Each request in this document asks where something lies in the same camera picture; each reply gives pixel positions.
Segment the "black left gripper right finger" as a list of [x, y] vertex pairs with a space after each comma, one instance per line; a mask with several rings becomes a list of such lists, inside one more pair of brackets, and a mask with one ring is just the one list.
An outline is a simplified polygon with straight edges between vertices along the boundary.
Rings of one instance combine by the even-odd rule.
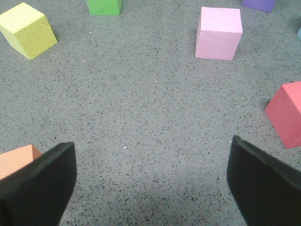
[[227, 181], [249, 226], [301, 224], [301, 173], [234, 135]]

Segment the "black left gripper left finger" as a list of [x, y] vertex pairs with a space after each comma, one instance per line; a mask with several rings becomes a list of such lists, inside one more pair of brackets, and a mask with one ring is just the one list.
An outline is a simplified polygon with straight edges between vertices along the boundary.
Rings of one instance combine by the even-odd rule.
[[76, 176], [74, 143], [59, 143], [0, 181], [0, 224], [59, 225]]

